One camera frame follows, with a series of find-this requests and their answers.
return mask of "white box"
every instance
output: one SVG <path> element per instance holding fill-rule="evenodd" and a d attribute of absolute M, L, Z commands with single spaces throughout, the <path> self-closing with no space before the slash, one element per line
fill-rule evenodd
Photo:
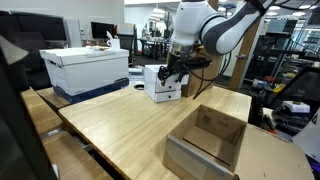
<path fill-rule="evenodd" d="M 161 85 L 158 71 L 161 65 L 147 65 L 144 70 L 144 90 L 154 102 L 164 102 L 181 98 L 181 85 L 187 84 L 189 75 L 178 82 L 179 74 L 172 75 Z"/>
<path fill-rule="evenodd" d="M 58 95 L 66 95 L 64 98 L 70 102 L 73 96 L 112 86 L 129 77 L 127 50 L 69 48 L 40 50 L 40 54 L 55 92 L 61 90 L 63 94 Z"/>

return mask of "white robotic arm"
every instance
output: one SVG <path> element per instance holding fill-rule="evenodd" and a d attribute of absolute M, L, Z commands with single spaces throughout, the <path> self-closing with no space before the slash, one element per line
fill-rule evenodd
<path fill-rule="evenodd" d="M 205 0 L 182 0 L 176 18 L 175 30 L 167 67 L 159 69 L 158 78 L 165 80 L 182 71 L 195 41 L 200 39 L 206 51 L 212 55 L 224 55 L 232 51 L 246 31 L 262 16 L 275 0 L 247 0 L 235 14 L 227 19 L 215 11 Z"/>

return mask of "ceiling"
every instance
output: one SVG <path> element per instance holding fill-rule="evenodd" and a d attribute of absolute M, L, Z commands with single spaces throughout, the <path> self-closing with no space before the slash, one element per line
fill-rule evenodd
<path fill-rule="evenodd" d="M 299 8 L 301 5 L 312 5 L 316 0 L 291 0 L 290 2 L 284 4 L 289 7 Z M 226 4 L 234 4 L 236 5 L 238 0 L 226 0 L 225 2 L 219 2 L 219 4 L 226 5 Z M 166 11 L 175 11 L 179 5 L 179 2 L 164 2 L 164 3 L 157 3 L 157 6 Z M 268 12 L 277 13 L 276 15 L 267 15 L 267 18 L 277 18 L 283 16 L 292 15 L 294 12 L 304 12 L 305 15 L 302 16 L 291 16 L 291 17 L 299 17 L 299 18 L 307 18 L 312 10 L 304 10 L 304 11 L 292 11 L 287 9 L 279 9 L 279 10 L 268 10 Z"/>

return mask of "open cardboard box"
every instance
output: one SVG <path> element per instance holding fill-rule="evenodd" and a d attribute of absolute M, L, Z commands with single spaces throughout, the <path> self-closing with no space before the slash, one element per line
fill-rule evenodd
<path fill-rule="evenodd" d="M 163 163 L 183 179 L 313 179 L 298 146 L 203 105 L 170 132 Z"/>

